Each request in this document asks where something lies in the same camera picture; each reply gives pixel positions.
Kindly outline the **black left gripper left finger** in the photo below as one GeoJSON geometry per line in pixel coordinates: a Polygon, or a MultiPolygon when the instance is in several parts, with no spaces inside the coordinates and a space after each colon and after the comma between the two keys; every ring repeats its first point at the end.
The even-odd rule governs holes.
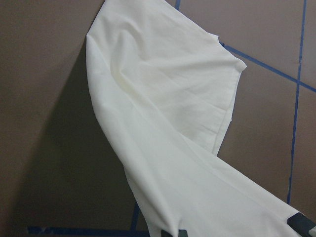
{"type": "Polygon", "coordinates": [[[173,237],[169,232],[167,232],[165,230],[161,230],[160,236],[161,237],[173,237]]]}

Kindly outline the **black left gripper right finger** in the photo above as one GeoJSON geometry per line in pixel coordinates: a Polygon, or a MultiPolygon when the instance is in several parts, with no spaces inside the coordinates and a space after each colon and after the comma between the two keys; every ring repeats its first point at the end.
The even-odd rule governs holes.
{"type": "Polygon", "coordinates": [[[291,208],[291,214],[287,218],[287,224],[301,237],[315,237],[316,223],[309,219],[306,215],[291,208]]]}

